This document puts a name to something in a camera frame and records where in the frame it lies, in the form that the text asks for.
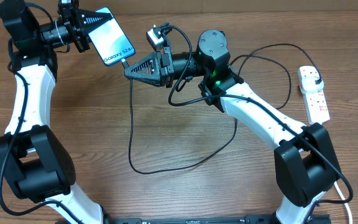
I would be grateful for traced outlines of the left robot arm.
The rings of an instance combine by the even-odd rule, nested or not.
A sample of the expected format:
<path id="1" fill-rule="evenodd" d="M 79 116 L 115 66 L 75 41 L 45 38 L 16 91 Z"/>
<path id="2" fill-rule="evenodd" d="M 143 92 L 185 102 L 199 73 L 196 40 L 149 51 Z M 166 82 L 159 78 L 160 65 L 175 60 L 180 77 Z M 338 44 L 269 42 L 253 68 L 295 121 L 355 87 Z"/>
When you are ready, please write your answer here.
<path id="1" fill-rule="evenodd" d="M 74 163 L 50 128 L 52 93 L 57 82 L 57 53 L 74 44 L 90 47 L 89 34 L 111 20 L 107 12 L 80 9 L 78 1 L 60 1 L 58 18 L 39 24 L 35 4 L 0 3 L 0 18 L 10 34 L 8 70 L 16 79 L 11 120 L 0 137 L 0 206 L 7 210 L 2 185 L 34 209 L 48 206 L 65 223 L 111 223 L 112 218 L 76 183 Z"/>

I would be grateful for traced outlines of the white power strip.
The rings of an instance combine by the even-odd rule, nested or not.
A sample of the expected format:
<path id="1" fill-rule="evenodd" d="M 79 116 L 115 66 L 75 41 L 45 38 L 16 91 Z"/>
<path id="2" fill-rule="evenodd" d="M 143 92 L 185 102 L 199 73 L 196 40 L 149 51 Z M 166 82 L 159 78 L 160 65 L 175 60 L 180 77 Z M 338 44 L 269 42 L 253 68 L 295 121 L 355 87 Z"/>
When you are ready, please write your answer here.
<path id="1" fill-rule="evenodd" d="M 301 66 L 298 69 L 299 86 L 301 77 L 314 77 L 316 81 L 319 80 L 319 74 L 314 66 Z M 302 95 L 309 124 L 323 124 L 330 120 L 323 89 L 318 92 Z"/>

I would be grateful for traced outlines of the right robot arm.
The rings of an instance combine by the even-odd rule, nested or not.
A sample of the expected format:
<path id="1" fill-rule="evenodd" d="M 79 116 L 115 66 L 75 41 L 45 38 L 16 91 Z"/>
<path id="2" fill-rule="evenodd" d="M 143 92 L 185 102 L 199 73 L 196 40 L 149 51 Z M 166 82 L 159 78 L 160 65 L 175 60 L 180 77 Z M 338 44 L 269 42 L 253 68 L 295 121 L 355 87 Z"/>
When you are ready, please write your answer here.
<path id="1" fill-rule="evenodd" d="M 201 99 L 244 123 L 274 153 L 276 181 L 283 193 L 279 208 L 270 215 L 247 215 L 246 223 L 329 223 L 315 215 L 324 194 L 343 178 L 327 129 L 289 118 L 257 96 L 234 71 L 223 32 L 206 30 L 195 49 L 174 54 L 167 31 L 154 28 L 147 38 L 154 51 L 124 67 L 125 77 L 153 86 L 178 90 L 201 77 Z"/>

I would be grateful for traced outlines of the blue Samsung Galaxy smartphone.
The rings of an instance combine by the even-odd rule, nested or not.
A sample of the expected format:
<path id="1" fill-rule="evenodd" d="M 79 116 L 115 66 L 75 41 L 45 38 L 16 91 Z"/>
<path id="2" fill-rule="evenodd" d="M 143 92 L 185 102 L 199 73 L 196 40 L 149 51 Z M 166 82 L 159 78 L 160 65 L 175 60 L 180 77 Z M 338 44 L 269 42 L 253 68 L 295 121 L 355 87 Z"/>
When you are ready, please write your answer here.
<path id="1" fill-rule="evenodd" d="M 105 66 L 111 66 L 135 55 L 135 48 L 107 7 L 96 12 L 110 13 L 112 19 L 89 33 L 89 37 Z"/>

